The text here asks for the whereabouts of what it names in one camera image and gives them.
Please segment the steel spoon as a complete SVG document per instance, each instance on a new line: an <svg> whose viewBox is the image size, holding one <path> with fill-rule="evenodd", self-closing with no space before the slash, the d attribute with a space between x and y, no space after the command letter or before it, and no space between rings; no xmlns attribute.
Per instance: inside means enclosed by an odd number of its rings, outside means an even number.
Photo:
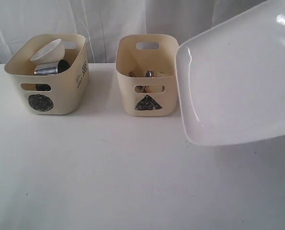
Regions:
<svg viewBox="0 0 285 230"><path fill-rule="evenodd" d="M146 78L153 78L154 77L154 72L152 70L147 70L145 74Z"/></svg>

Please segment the small steel cup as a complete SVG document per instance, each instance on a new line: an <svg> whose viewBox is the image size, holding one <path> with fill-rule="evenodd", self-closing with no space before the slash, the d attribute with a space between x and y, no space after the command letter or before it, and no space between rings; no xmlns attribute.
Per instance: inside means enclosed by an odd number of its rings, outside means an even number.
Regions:
<svg viewBox="0 0 285 230"><path fill-rule="evenodd" d="M57 64L57 74L60 74L66 70L68 70L71 65L64 59L60 60Z"/></svg>

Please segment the white square plate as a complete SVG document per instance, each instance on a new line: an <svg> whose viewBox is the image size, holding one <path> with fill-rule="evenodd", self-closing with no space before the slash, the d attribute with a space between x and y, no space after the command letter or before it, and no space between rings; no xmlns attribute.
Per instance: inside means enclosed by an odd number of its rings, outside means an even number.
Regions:
<svg viewBox="0 0 285 230"><path fill-rule="evenodd" d="M193 144L285 135L285 0L265 1L184 42L175 70Z"/></svg>

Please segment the steel mug with handle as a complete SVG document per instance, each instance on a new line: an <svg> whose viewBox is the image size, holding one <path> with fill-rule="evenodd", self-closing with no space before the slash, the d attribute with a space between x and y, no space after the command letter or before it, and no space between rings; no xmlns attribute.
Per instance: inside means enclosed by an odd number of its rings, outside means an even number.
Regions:
<svg viewBox="0 0 285 230"><path fill-rule="evenodd" d="M34 75L46 76L58 74L58 64L58 61L39 64L35 67Z"/></svg>

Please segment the white plastic bowl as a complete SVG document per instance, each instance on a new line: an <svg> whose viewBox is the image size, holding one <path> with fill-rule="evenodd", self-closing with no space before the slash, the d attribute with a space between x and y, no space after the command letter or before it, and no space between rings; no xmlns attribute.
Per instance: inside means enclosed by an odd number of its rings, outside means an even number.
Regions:
<svg viewBox="0 0 285 230"><path fill-rule="evenodd" d="M65 55L65 47L61 39L56 39L34 53L30 57L30 61L36 65L56 62L63 59Z"/></svg>

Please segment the steel fork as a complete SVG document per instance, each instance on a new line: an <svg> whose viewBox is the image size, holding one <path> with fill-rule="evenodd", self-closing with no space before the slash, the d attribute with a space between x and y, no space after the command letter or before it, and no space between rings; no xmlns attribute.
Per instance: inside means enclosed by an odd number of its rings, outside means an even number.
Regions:
<svg viewBox="0 0 285 230"><path fill-rule="evenodd" d="M135 91L137 93L144 93L145 92L145 86L136 86Z"/></svg>

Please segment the cream bin with triangle mark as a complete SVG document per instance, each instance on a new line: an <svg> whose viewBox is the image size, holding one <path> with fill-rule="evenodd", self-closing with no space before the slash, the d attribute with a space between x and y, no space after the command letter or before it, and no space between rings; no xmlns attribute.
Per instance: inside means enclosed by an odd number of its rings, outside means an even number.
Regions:
<svg viewBox="0 0 285 230"><path fill-rule="evenodd" d="M166 34L134 34L119 41L116 74L124 111L133 116L165 116L172 113L178 99L174 56L178 41ZM142 78L129 77L139 69ZM146 78L147 70L154 72ZM152 86L153 93L137 93L136 86Z"/></svg>

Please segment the cream bin with circle mark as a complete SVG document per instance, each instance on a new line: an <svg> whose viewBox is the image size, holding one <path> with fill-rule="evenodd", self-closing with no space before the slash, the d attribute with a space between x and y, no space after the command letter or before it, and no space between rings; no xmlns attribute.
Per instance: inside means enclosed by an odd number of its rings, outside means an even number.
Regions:
<svg viewBox="0 0 285 230"><path fill-rule="evenodd" d="M64 59L71 67L50 76L36 76L36 64L30 57L56 39L73 42L74 49L66 49ZM32 114L65 115L74 111L89 80L86 38L80 34L41 34L28 40L6 63L5 72L24 107ZM48 84L51 91L37 91L36 84Z"/></svg>

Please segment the white backdrop curtain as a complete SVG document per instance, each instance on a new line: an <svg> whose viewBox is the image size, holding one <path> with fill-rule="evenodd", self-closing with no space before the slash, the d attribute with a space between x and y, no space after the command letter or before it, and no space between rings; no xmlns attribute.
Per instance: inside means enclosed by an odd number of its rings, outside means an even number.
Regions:
<svg viewBox="0 0 285 230"><path fill-rule="evenodd" d="M0 0L0 63L30 38L75 33L90 63L113 63L119 40L166 34L181 44L259 4L257 0Z"/></svg>

